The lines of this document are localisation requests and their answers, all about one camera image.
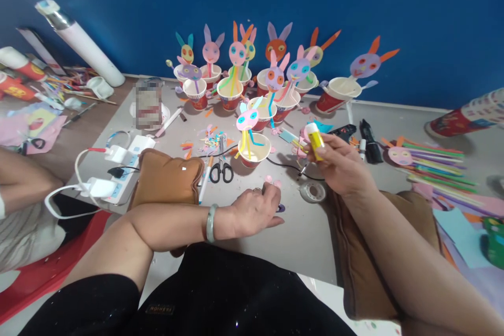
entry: glue stick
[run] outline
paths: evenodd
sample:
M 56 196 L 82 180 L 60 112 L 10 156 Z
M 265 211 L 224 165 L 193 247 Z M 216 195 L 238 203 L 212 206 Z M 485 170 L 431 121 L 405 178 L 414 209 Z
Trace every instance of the glue stick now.
M 313 153 L 315 154 L 315 159 L 317 159 L 318 161 L 323 160 L 323 158 L 318 156 L 315 152 L 318 147 L 324 147 L 324 141 L 322 140 L 322 135 L 320 135 L 319 128 L 315 123 L 308 123 L 304 129 L 306 131 L 306 134 L 308 134 L 308 138 L 310 138 L 310 142 L 313 147 Z

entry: power strip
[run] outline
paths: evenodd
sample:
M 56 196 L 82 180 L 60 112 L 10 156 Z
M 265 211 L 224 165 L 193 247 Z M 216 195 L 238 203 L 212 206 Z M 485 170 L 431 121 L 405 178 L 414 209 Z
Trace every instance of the power strip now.
M 139 161 L 138 161 L 138 156 L 142 153 L 143 150 L 147 148 L 153 148 L 155 146 L 156 142 L 152 138 L 148 138 L 147 136 L 142 136 L 142 135 L 137 135 L 135 136 L 135 139 L 133 139 L 133 142 L 131 142 L 128 152 L 130 152 L 132 155 L 129 162 L 123 161 L 122 164 L 131 166 L 131 167 L 138 167 Z M 131 191 L 133 190 L 133 187 L 137 183 L 138 180 L 138 174 L 136 170 L 129 169 L 129 168 L 124 168 L 124 174 L 120 178 L 115 178 L 112 177 L 110 180 L 114 181 L 117 183 L 117 186 L 112 193 L 110 197 L 103 198 L 104 201 L 109 202 L 113 205 L 119 204 L 121 201 L 121 197 L 125 194 L 128 193 L 128 196 L 131 194 Z

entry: hand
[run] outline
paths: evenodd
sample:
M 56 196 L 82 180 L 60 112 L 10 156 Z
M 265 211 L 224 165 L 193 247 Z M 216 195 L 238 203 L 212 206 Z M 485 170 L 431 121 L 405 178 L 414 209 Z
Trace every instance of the hand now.
M 342 197 L 353 197 L 376 191 L 376 184 L 368 167 L 352 146 L 335 135 L 322 134 L 325 147 L 317 149 L 323 161 L 315 160 L 311 144 L 305 147 L 308 160 L 316 162 L 325 182 Z
M 229 208 L 223 209 L 228 213 L 221 219 L 233 229 L 231 234 L 234 238 L 258 234 L 265 228 L 275 227 L 285 222 L 282 218 L 275 216 L 280 198 L 280 189 L 265 182 L 262 190 L 245 190 Z M 217 224 L 217 218 L 215 222 L 216 227 L 226 227 L 224 224 Z

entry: red chair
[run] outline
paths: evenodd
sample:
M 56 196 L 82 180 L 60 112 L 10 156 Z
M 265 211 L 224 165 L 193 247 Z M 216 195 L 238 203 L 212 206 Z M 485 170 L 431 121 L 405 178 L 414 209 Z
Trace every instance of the red chair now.
M 43 295 L 59 289 L 75 264 L 100 238 L 110 213 L 96 213 L 86 230 L 45 259 L 19 268 L 14 283 L 0 293 L 0 324 Z

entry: white thermos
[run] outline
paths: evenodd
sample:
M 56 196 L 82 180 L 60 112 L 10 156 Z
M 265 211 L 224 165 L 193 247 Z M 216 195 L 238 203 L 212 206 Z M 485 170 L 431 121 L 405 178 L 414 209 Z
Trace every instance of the white thermos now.
M 60 10 L 54 0 L 42 0 L 35 8 L 46 17 L 54 31 L 113 87 L 122 85 L 124 75 L 110 61 L 82 27 Z

